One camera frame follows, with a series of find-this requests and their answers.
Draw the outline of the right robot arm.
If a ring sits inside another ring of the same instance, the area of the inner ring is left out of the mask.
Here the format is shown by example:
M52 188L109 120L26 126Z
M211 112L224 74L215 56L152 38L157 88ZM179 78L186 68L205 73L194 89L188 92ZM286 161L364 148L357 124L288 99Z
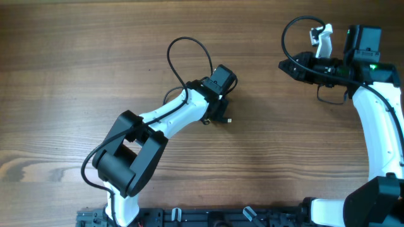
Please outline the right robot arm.
M353 25L343 58L331 56L331 25L309 32L316 52L302 52L279 63L291 78L318 87L344 86L364 131L368 181L344 199L308 198L306 223L322 226L403 225L403 113L400 77L392 64L380 62L381 29Z

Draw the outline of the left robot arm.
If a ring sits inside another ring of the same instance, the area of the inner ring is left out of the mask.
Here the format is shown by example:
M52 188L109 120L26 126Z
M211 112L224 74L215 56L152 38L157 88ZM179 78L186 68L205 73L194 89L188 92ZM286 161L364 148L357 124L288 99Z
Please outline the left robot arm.
M185 126L200 121L229 123L226 96L237 76L219 65L210 77L189 81L181 94L160 108L120 114L93 157L98 177L111 193L106 215L116 226L129 226L139 214L138 194L149 182L169 141Z

